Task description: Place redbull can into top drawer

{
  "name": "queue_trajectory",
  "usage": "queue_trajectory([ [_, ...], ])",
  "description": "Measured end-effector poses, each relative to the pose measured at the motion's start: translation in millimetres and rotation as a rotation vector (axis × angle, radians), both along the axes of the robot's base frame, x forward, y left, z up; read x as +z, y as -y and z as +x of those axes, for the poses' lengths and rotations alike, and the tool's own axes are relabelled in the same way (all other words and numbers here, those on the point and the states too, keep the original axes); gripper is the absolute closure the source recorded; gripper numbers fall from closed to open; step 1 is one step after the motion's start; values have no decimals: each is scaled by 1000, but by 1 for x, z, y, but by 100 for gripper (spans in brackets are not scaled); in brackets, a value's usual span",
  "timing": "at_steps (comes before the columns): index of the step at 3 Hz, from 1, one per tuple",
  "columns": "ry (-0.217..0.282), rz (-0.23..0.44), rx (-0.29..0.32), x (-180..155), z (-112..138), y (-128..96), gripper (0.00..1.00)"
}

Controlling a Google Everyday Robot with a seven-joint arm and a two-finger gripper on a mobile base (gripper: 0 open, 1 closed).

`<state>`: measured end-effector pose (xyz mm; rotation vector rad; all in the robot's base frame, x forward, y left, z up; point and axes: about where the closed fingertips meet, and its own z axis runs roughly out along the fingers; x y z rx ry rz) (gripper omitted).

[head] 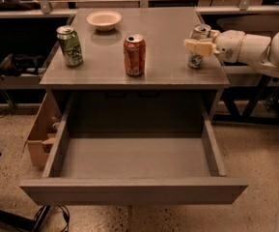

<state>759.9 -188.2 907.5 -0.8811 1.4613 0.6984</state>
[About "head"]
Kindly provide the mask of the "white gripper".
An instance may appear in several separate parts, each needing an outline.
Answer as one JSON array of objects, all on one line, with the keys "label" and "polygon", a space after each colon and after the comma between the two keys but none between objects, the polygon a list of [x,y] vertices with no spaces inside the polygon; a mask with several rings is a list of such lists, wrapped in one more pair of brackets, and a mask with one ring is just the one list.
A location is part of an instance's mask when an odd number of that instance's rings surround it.
[{"label": "white gripper", "polygon": [[200,56],[208,57],[217,54],[219,60],[235,63],[244,36],[245,33],[242,31],[228,30],[220,33],[219,30],[212,29],[209,31],[209,37],[216,39],[215,43],[208,39],[185,39],[183,45],[189,52]]}]

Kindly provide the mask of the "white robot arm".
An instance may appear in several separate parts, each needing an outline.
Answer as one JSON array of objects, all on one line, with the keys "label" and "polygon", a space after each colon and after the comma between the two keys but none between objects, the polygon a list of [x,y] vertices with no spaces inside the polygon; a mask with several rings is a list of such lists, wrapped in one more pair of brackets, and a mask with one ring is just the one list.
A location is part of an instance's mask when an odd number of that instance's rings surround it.
[{"label": "white robot arm", "polygon": [[[273,38],[229,30],[212,31],[205,38],[186,39],[185,48],[201,56],[241,62],[258,73],[279,77],[279,33]],[[264,161],[263,178],[251,185],[234,210],[217,212],[211,232],[279,232],[279,153]]]}]

